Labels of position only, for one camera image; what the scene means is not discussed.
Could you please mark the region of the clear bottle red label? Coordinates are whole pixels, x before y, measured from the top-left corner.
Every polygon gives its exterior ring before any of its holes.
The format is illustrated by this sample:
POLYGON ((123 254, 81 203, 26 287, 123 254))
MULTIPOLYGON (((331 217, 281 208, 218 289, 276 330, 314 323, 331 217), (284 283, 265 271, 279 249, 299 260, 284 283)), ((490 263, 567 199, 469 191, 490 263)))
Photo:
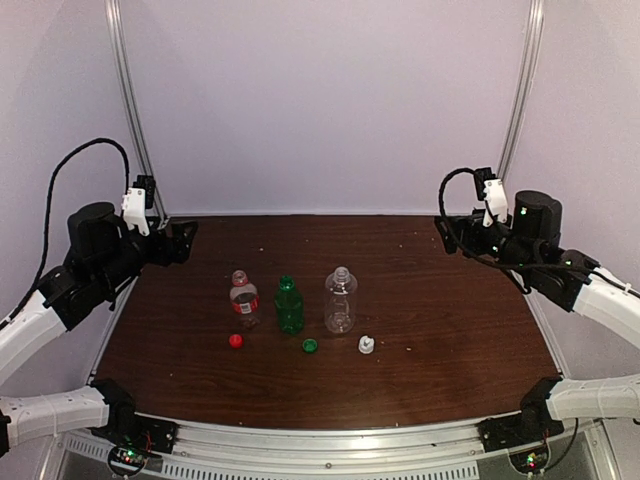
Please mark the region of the clear bottle red label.
POLYGON ((244 270, 232 273, 229 298, 243 329, 251 330, 260 323, 258 289, 244 270))

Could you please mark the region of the red bottle cap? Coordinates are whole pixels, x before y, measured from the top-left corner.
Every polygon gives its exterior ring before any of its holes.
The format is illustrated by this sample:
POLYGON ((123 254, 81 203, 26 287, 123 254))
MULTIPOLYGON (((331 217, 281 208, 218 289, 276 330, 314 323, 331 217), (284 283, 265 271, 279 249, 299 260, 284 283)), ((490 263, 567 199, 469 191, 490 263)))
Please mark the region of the red bottle cap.
POLYGON ((228 343, 232 349, 241 349, 244 346, 244 337, 241 334, 232 334, 228 338, 228 343))

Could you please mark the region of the green plastic bottle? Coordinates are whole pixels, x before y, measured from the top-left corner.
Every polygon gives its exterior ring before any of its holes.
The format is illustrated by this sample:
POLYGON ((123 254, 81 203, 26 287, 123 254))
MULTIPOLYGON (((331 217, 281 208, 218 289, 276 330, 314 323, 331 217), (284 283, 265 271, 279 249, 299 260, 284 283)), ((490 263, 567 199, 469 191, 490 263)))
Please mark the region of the green plastic bottle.
POLYGON ((274 305, 280 330, 295 335, 304 328, 304 299, 294 279, 284 275, 279 280, 274 305))

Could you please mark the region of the clear bottle white cap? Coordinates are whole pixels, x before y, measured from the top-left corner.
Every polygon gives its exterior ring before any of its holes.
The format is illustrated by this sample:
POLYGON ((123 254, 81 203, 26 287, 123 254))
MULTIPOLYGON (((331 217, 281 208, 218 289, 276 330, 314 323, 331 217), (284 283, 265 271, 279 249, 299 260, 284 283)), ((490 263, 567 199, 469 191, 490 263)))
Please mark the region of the clear bottle white cap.
POLYGON ((334 334, 349 332, 356 321, 358 281, 345 266, 338 266, 325 280, 324 322, 334 334))

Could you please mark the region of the green bottle cap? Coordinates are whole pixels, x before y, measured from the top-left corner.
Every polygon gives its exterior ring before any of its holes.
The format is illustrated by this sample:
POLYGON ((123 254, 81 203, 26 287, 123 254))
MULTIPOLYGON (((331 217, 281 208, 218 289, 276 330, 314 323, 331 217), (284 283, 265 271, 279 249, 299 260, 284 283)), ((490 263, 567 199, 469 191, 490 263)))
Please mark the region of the green bottle cap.
POLYGON ((318 342, 313 338, 306 338, 302 342, 302 349, 307 354, 313 354, 318 350, 318 342))

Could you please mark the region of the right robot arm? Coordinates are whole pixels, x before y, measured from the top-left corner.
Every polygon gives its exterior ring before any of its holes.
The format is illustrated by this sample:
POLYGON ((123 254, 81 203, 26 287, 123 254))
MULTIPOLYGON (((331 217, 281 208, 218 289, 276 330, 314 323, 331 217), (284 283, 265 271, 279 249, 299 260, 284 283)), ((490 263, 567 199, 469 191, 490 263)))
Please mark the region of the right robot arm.
MULTIPOLYGON (((562 310, 639 343, 639 294, 588 255, 559 245, 562 205, 551 196, 522 190, 515 211, 501 203, 497 181, 484 189, 482 209, 466 216, 440 213, 434 223, 449 254, 462 252, 505 274, 515 273, 523 293, 533 291, 562 310)), ((519 440, 535 440, 551 421, 571 418, 639 418, 639 377, 571 380, 544 378, 522 399, 512 430, 519 440)))

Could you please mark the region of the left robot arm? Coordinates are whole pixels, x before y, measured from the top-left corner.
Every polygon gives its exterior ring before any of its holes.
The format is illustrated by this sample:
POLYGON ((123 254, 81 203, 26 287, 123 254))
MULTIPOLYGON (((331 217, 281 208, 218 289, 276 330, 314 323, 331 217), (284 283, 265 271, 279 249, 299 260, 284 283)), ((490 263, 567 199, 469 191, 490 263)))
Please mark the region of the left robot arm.
MULTIPOLYGON (((70 248, 64 262, 37 280, 25 305, 1 322, 3 380, 96 307, 115 302, 146 265, 185 263, 198 230, 197 222, 188 221, 143 234, 128 227, 108 202, 82 207, 67 226, 70 248)), ((74 391, 1 401, 2 452, 82 428, 115 443, 133 444, 143 436, 143 426, 133 397, 110 379, 74 391)))

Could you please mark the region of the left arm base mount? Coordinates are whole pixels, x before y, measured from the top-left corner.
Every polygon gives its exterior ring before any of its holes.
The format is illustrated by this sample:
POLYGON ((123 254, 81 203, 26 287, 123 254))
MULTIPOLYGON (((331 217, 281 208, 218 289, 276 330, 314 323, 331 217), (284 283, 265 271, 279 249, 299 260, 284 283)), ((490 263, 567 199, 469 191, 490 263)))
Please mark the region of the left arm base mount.
POLYGON ((92 435, 153 455, 173 452, 178 429, 175 422, 139 414, 133 396, 112 379, 96 380, 89 386, 101 394, 108 407, 107 423, 90 428, 92 435))

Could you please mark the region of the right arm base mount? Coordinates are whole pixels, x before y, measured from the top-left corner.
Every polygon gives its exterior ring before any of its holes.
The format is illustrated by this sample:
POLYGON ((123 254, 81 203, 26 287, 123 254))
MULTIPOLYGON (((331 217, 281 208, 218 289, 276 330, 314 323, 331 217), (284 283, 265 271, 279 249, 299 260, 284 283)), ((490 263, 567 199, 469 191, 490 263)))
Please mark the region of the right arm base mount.
POLYGON ((484 451, 511 449, 563 433, 563 422, 553 420, 546 405, 552 388, 560 380, 560 377, 539 380, 520 401, 518 413, 479 422, 477 431, 484 451))

